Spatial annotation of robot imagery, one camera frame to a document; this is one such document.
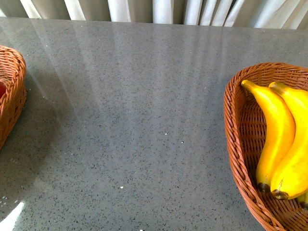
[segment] curtain fold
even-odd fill
[[[1,0],[0,17],[307,29],[308,0]]]

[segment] brown wicker basket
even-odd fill
[[[261,63],[238,72],[227,84],[224,116],[233,177],[248,209],[268,231],[308,231],[308,212],[296,199],[280,201],[256,188],[256,168],[266,137],[266,122],[253,95],[241,87],[251,80],[260,86],[273,81],[308,90],[308,69],[285,63]]]
[[[19,118],[26,101],[26,63],[16,50],[0,45],[0,82],[6,93],[0,99],[0,149]]]

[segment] basket rim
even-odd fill
[[[243,80],[247,74],[252,74],[260,70],[268,69],[293,69],[297,72],[306,73],[308,76],[308,68],[283,62],[258,63],[256,65],[248,66],[237,72],[226,85],[224,92],[225,134],[227,138],[227,148],[232,175],[249,211],[266,230],[285,231],[285,227],[265,207],[261,197],[258,195],[258,191],[253,187],[251,179],[248,175],[247,167],[245,166],[242,146],[239,140],[239,128],[236,124],[236,121],[234,120],[234,98],[236,94],[236,88],[238,88],[241,84],[241,80]]]
[[[10,96],[7,92],[16,92],[24,83],[24,79],[26,77],[26,62],[22,54],[14,48],[7,47],[4,45],[0,45],[0,53],[5,52],[6,54],[10,54],[11,58],[10,62],[14,64],[15,74],[12,77],[9,85],[6,86],[6,92],[0,99],[0,107],[2,108],[2,104],[8,103]]]

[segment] yellow banana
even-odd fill
[[[280,82],[272,82],[269,88],[283,97],[296,124],[293,145],[279,163],[270,185],[277,199],[288,200],[308,190],[308,92]]]
[[[283,98],[268,87],[258,86],[249,80],[243,80],[241,85],[254,95],[265,116],[266,140],[256,177],[260,191],[269,193],[272,174],[294,141],[295,121]]]
[[[298,196],[297,200],[304,210],[308,210],[308,192]]]

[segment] table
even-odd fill
[[[0,225],[263,230],[233,180],[223,93],[250,65],[307,67],[308,31],[0,18],[0,44],[27,64]]]

